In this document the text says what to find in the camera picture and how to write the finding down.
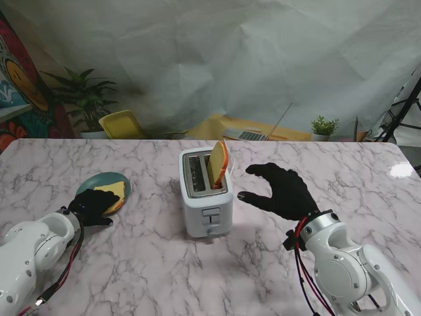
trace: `green plant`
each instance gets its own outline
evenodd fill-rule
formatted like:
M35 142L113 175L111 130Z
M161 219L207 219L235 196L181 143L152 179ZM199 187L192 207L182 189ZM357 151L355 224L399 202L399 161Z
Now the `green plant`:
M102 131L102 127L98 120L111 112L105 108L106 105L118 103L116 101L104 100L104 90L112 90L109 85L115 84L112 81L102 81L98 83L90 84L90 80L96 79L109 79L109 78L87 78L94 69L88 69L83 71L81 74L76 74L70 69L66 68L67 74L70 76L69 79L50 74L48 72L42 72L63 85L63 87L52 88L55 92L56 101L62 104L72 104L77 109L67 112L73 118L79 118L73 126L78 126L85 122L87 125L88 132L99 132Z
M330 136L337 130L337 125L339 124L339 119L330 120L328 122L324 121L324 117L318 116L317 120L311 121L311 126L313 133L317 135Z

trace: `yellow chair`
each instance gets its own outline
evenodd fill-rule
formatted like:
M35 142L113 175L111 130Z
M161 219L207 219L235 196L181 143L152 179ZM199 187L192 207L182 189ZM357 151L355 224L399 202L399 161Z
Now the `yellow chair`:
M112 113L100 118L99 124L101 124L104 131L112 140L139 140L147 138L133 112L129 110Z

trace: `bread slice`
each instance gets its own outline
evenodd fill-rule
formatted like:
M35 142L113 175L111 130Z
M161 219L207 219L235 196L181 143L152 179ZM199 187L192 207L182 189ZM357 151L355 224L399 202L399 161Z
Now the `bread slice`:
M118 196L120 199L114 203L109 209L107 209L104 214L109 214L112 212L117 211L120 207L123 206L125 199L124 199L124 189L126 188L126 183L124 181L116 182L113 184L109 184L108 186L96 186L95 190L101 190L101 191L111 191L116 196Z
M210 187L220 188L224 178L226 168L228 167L228 150L224 142L217 142L209 157L207 164Z

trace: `small potted plant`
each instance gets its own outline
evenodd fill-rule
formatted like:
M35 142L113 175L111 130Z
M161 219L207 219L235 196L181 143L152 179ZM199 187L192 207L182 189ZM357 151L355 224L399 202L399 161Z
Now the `small potted plant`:
M54 78L63 87L52 88L55 92L56 101L62 104L71 104L75 109L67 112L72 118L79 118L73 123L73 127L81 125L85 122L87 130L80 132L80 136L85 139L107 139L107 133L99 124L99 119L111 112L105 108L106 105L118 103L116 101L104 100L104 90L112 90L109 85L115 84L112 81L93 82L90 80L107 79L107 78L88 78L88 75L94 69L88 69L81 74L76 74L66 68L69 79L43 72L44 74Z
M313 142L327 142L330 136L336 132L339 119L325 121L324 117L318 116L317 120L311 122L313 135L311 140Z

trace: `toaster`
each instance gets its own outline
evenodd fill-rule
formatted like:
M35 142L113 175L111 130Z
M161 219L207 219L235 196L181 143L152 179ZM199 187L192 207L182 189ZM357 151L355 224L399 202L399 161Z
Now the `toaster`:
M180 186L187 233L192 237L216 237L232 227L234 193L230 174L225 173L219 189L212 189L206 168L213 147L180 153Z

